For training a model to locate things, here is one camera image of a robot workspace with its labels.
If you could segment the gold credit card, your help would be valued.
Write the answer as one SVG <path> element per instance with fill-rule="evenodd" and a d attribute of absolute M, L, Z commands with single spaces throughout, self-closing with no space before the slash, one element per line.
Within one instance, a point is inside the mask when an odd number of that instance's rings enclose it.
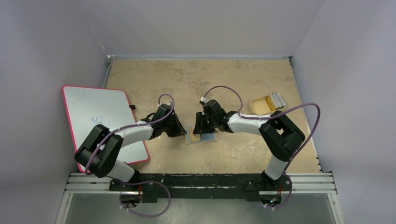
<path fill-rule="evenodd" d="M 188 134 L 189 134 L 188 139 L 189 139 L 190 143 L 198 142 L 201 140 L 200 134 L 194 134 L 193 131 L 194 131 L 194 126 L 189 126 L 188 127 Z"/>

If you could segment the beige leather card holder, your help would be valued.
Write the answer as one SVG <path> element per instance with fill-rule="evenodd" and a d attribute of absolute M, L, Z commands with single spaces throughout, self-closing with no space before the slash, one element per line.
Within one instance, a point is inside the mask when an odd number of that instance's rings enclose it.
<path fill-rule="evenodd" d="M 217 137 L 217 132 L 214 132 L 214 133 L 205 133 L 205 134 L 200 134 L 200 137 L 201 137 L 201 140 L 200 140 L 200 141 L 190 143 L 190 141 L 189 141 L 189 139 L 188 139 L 188 137 L 189 137 L 189 134 L 188 134 L 188 127 L 189 127 L 189 126 L 190 126 L 190 125 L 188 125 L 188 126 L 185 127 L 185 130 L 186 130 L 186 132 L 187 132 L 186 135 L 185 135 L 185 143 L 186 143 L 186 144 L 197 144 L 197 143 L 213 142 L 213 141 L 217 141 L 217 139 L 218 139 L 218 137 Z"/>

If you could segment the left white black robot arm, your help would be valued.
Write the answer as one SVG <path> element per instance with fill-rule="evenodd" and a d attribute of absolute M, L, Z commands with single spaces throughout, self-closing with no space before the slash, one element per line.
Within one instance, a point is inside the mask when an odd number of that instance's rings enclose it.
<path fill-rule="evenodd" d="M 137 123 L 114 131 L 102 124 L 94 126 L 76 151 L 74 159 L 96 177 L 121 180 L 121 185 L 126 190 L 133 191 L 139 186 L 139 178 L 136 176 L 139 172 L 119 161 L 118 155 L 123 147 L 157 138 L 162 133 L 171 138 L 187 133 L 174 108 L 167 104 L 159 105 L 156 112 Z"/>

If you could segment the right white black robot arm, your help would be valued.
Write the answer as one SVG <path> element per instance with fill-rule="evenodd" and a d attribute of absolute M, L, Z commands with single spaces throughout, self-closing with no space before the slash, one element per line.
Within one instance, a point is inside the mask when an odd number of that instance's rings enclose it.
<path fill-rule="evenodd" d="M 262 173 L 262 183 L 269 190 L 279 186 L 293 154 L 305 141 L 304 133 L 281 111 L 254 117 L 237 111 L 225 112 L 215 99 L 201 98 L 200 104 L 203 110 L 196 113 L 196 123 L 189 135 L 197 138 L 219 130 L 263 137 L 272 156 Z"/>

